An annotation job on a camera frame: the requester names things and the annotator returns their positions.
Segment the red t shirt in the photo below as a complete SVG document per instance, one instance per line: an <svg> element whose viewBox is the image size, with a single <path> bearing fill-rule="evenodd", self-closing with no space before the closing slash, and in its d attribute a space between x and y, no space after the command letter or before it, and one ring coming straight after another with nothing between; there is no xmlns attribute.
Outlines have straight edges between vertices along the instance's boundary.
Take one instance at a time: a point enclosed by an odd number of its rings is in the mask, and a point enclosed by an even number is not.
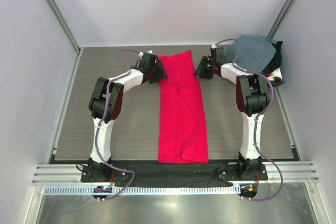
<svg viewBox="0 0 336 224"><path fill-rule="evenodd" d="M158 162L208 163L208 141L202 91L187 50L161 56L168 78L160 85Z"/></svg>

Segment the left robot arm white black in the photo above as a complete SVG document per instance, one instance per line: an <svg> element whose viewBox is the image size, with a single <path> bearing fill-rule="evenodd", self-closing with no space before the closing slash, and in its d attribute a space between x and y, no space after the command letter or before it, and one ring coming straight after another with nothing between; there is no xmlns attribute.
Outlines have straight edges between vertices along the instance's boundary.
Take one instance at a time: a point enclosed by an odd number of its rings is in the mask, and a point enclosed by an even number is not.
<svg viewBox="0 0 336 224"><path fill-rule="evenodd" d="M140 59L125 73L111 78L100 77L93 89L89 101L94 124L93 148L82 172L90 179L105 182L111 177L112 129L121 112L124 93L146 82L153 84L168 78L162 61L153 51L138 52L138 56Z"/></svg>

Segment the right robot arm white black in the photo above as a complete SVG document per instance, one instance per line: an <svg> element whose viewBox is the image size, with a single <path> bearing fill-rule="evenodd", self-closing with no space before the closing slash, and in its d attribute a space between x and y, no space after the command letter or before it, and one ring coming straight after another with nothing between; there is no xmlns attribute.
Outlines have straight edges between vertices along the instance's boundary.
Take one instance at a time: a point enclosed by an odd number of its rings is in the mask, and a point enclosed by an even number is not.
<svg viewBox="0 0 336 224"><path fill-rule="evenodd" d="M224 48L212 46L194 72L203 79L216 74L236 85L236 105L243 118L243 140L234 171L241 179L250 179L262 169L260 154L261 125L271 97L267 78L227 61Z"/></svg>

